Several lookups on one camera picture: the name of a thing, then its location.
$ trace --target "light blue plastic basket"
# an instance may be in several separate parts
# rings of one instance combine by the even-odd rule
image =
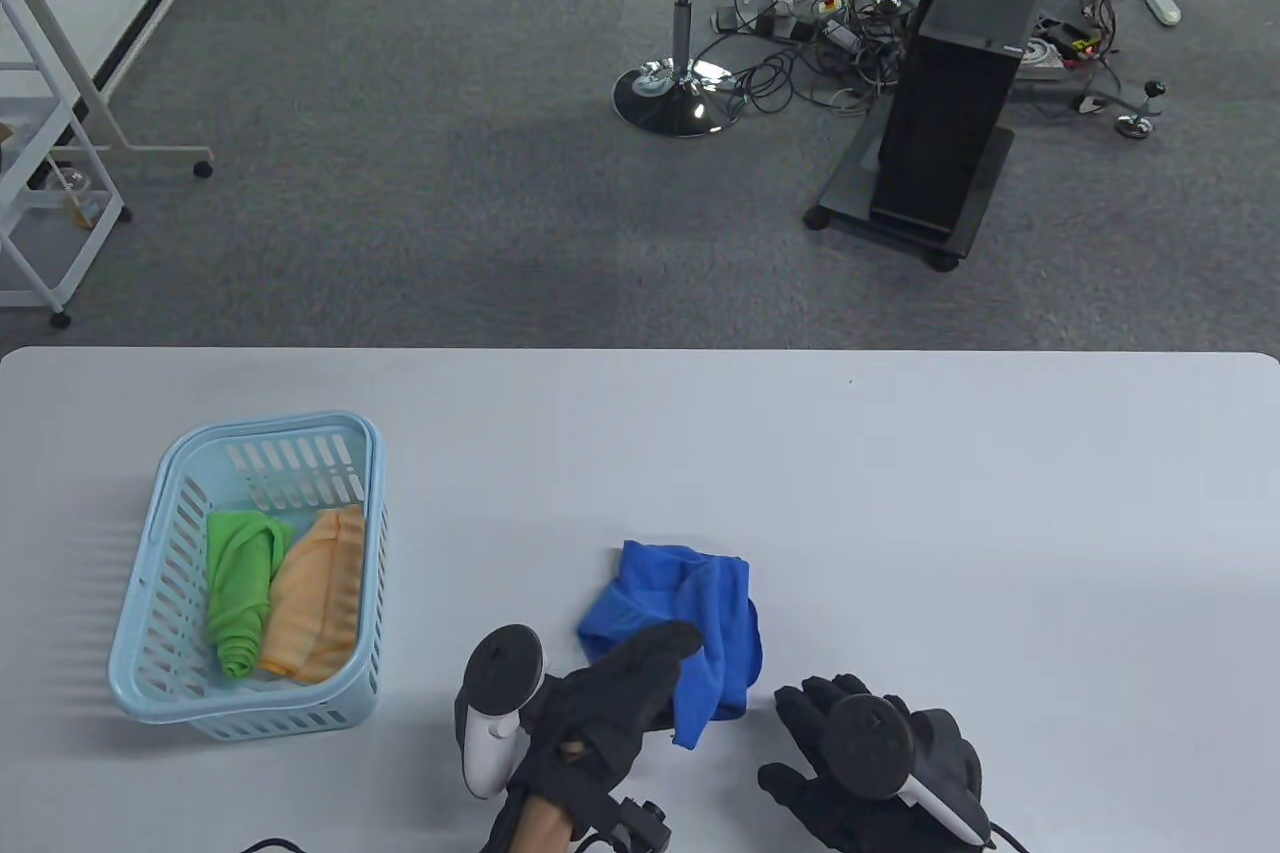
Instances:
[[[188,722],[220,740],[355,726],[378,702],[383,649],[387,510],[383,438],[352,412],[244,420],[182,437],[156,474],[151,507],[108,678],[120,708],[142,722]],[[223,676],[205,637],[205,519],[262,510],[302,537],[319,510],[365,507],[360,635],[351,661],[324,683]]]

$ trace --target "black glove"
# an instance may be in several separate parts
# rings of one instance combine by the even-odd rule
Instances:
[[[696,626],[667,622],[637,633],[585,670],[548,676],[530,711],[521,711],[530,727],[529,751],[507,784],[507,802],[483,853],[506,853],[531,793],[568,812],[580,839],[588,824],[573,809],[580,795],[575,784],[607,794],[631,771],[644,734],[672,729],[681,663],[701,647]]]
[[[883,800],[860,799],[836,783],[819,748],[822,726],[831,707],[840,699],[869,690],[849,674],[824,680],[810,676],[795,686],[773,694],[778,717],[791,733],[800,752],[818,774],[813,780],[783,763],[768,763],[756,774],[760,789],[785,806],[804,827],[823,844],[840,853],[974,853],[974,847],[951,834],[947,827],[919,807],[909,807],[897,797]],[[884,697],[913,729],[928,722],[911,712],[899,697]],[[977,754],[966,765],[969,790],[980,798],[982,772]]]

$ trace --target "black joystick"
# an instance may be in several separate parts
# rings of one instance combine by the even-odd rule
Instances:
[[[1147,93],[1147,99],[1138,108],[1138,113],[1125,113],[1124,117],[1116,117],[1117,134],[1129,140],[1147,140],[1156,131],[1155,123],[1151,122],[1151,100],[1164,97],[1165,85],[1160,79],[1148,79],[1142,91]]]

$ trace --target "white vr controller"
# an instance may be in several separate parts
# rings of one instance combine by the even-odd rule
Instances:
[[[454,734],[474,797],[506,789],[520,751],[520,711],[541,689],[543,667],[538,634],[518,624],[495,629],[471,653],[454,701]]]
[[[882,697],[854,694],[832,707],[820,748],[836,781],[855,797],[896,795],[965,843],[991,840],[978,753],[946,710],[908,717]]]

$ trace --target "orange towel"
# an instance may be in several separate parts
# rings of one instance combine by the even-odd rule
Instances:
[[[321,510],[271,580],[271,612],[259,666],[320,683],[347,665],[360,633],[365,514]]]

